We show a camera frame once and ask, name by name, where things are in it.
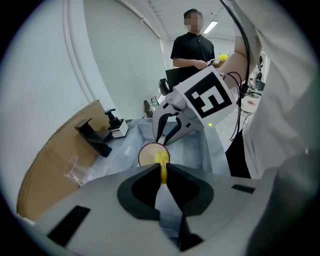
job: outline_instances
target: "ceiling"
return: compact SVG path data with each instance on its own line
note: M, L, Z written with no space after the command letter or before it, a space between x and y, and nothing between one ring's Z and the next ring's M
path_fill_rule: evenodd
M202 12L203 30L212 20L218 24L207 34L210 38L234 40L234 22L219 0L148 0L159 18L168 40L175 40L187 32L184 26L184 13L190 9Z

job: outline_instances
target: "yellow ball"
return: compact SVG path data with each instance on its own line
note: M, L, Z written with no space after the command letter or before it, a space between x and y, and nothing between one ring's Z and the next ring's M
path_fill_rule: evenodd
M228 55L220 54L218 58L219 58L220 61L226 61L228 59Z

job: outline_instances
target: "cardboard box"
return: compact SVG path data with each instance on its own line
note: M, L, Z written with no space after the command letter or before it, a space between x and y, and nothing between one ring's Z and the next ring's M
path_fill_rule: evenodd
M42 147L24 175L16 206L20 216L36 222L49 207L79 188L65 177L64 170L74 155L88 166L99 156L74 128L87 118L92 118L89 123L94 130L108 130L109 119L98 100L65 122Z

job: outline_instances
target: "clear plastic cup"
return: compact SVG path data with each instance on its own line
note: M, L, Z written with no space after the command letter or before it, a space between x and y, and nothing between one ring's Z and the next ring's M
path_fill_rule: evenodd
M64 176L71 181L82 186L96 178L96 173L93 169L81 163L77 155L72 156L66 161L64 168Z

